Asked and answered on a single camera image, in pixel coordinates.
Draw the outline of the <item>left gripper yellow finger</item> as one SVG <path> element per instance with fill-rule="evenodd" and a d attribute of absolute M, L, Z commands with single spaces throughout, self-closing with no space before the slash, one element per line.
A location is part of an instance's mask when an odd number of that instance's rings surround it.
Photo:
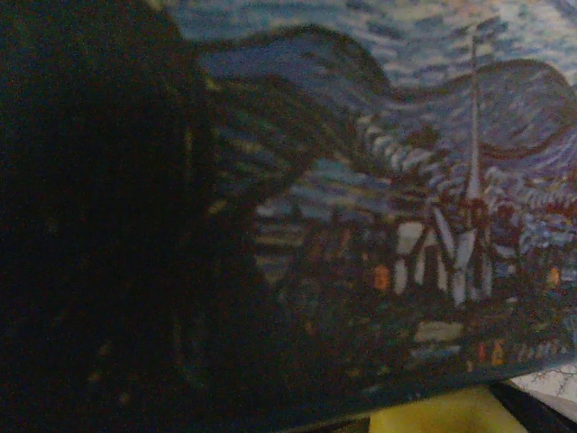
<path fill-rule="evenodd" d="M 370 415 L 370 432 L 574 432 L 576 403 L 492 382 Z"/>

